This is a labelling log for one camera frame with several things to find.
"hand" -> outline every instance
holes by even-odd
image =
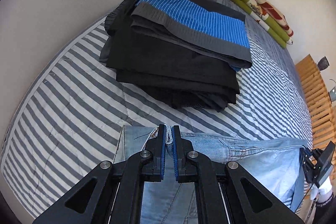
[[[322,183],[319,188],[317,188],[317,186],[314,184],[310,190],[310,200],[314,200],[317,194],[325,195],[326,193],[331,191],[332,188],[333,187],[331,185],[329,177],[325,180],[324,183]]]

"silver bolt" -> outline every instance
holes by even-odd
[[[102,169],[110,168],[110,166],[111,166],[111,163],[110,163],[109,161],[107,161],[107,160],[102,161],[102,162],[100,163],[100,168],[102,168]]]
[[[143,150],[140,152],[140,156],[143,158],[147,158],[151,155],[151,153],[148,150]]]
[[[197,158],[197,157],[198,157],[198,152],[196,152],[196,151],[190,151],[190,152],[188,153],[188,156],[189,156],[190,158]]]
[[[231,169],[237,169],[239,165],[235,161],[231,161],[231,162],[228,163],[227,166],[229,166],[229,168],[231,168]]]

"striped bed sheet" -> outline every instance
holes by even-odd
[[[229,0],[215,0],[243,12]],[[241,94],[224,111],[175,110],[119,83],[99,63],[104,19],[69,42],[34,81],[9,126],[1,172],[23,207],[39,216],[102,160],[113,160],[123,125],[179,125],[183,132],[246,140],[307,139],[310,115],[293,61],[250,16],[253,66],[237,73]]]

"wooden slat rack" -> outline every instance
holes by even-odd
[[[336,124],[329,92],[323,82],[320,70],[310,55],[296,64],[301,85],[310,113],[313,134],[313,148],[324,149],[330,141],[336,141]],[[335,165],[336,153],[332,163]],[[334,168],[331,181],[336,178]]]

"mattress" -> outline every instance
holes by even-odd
[[[229,0],[215,0],[244,13]],[[119,83],[99,63],[108,36],[102,18],[69,42],[34,81],[9,126],[1,172],[15,196],[39,216],[103,160],[113,160],[123,125],[179,125],[183,132],[246,140],[292,137],[311,146],[310,115],[295,66],[250,16],[253,66],[237,73],[241,94],[224,111],[175,110]]]

